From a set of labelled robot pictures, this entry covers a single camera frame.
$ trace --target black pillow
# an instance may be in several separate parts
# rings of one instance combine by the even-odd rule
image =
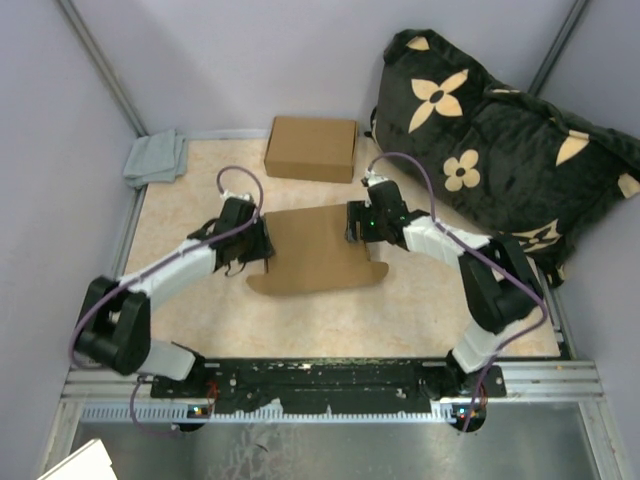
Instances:
[[[381,150],[416,157],[439,199],[516,237],[553,284],[585,228],[640,191],[638,140],[499,82],[433,30],[398,33],[384,61]]]

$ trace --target folded towel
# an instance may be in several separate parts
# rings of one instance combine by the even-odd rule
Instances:
[[[186,171],[186,138],[169,130],[137,139],[123,175],[127,185],[138,188],[154,182],[173,183]]]

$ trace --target beige flower print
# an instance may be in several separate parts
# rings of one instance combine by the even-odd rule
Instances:
[[[550,119],[553,123],[558,123],[555,118]],[[578,130],[569,130],[569,135],[565,138],[558,155],[556,155],[556,167],[562,165],[567,160],[575,157],[589,144],[589,134]]]
[[[463,186],[473,188],[480,183],[480,172],[475,167],[478,163],[478,152],[467,150],[460,156],[460,160],[451,157],[444,162],[444,174],[449,177],[444,187],[450,192],[457,192]]]
[[[407,47],[411,48],[412,50],[420,50],[422,52],[425,52],[429,50],[429,42],[424,37],[413,37],[409,41],[409,43],[407,43]]]
[[[628,173],[623,173],[618,177],[618,188],[622,192],[624,198],[631,198],[640,193],[640,182]]]
[[[520,242],[525,252],[542,250],[549,245],[553,245],[562,237],[562,235],[558,233],[558,219],[535,230],[512,233],[511,235]]]
[[[460,103],[451,95],[456,88],[467,81],[469,70],[462,70],[447,78],[441,85],[431,80],[414,78],[411,80],[413,93],[424,103],[418,107],[409,123],[409,133],[427,121],[435,110],[445,117],[459,117],[462,115]]]

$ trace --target cardboard box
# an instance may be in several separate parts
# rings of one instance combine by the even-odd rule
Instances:
[[[351,183],[358,123],[276,117],[264,158],[270,177]]]
[[[344,238],[347,205],[265,213],[276,254],[247,283],[264,295],[294,295],[374,285],[389,265],[372,262],[363,242]]]

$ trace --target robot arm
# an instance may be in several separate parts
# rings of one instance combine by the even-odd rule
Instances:
[[[78,335],[75,350],[122,375],[140,372],[185,380],[199,355],[174,343],[153,340],[151,315],[173,295],[233,260],[247,263],[273,255],[266,225],[260,217],[246,230],[211,243],[213,237],[250,221],[255,208],[249,195],[230,195],[220,218],[208,221],[188,235],[167,256],[119,279],[96,278],[89,285],[80,317],[109,292],[128,283],[131,286],[107,301],[89,319]]]
[[[368,172],[363,179],[369,200],[347,204],[346,239],[387,241],[409,252],[424,253],[460,271],[472,322],[449,352],[448,360],[464,374],[483,368],[504,340],[505,328],[536,306],[524,292],[466,252],[443,230],[455,234],[526,285],[542,289],[519,243],[510,237],[476,235],[438,222],[420,210],[409,212],[395,182]]]

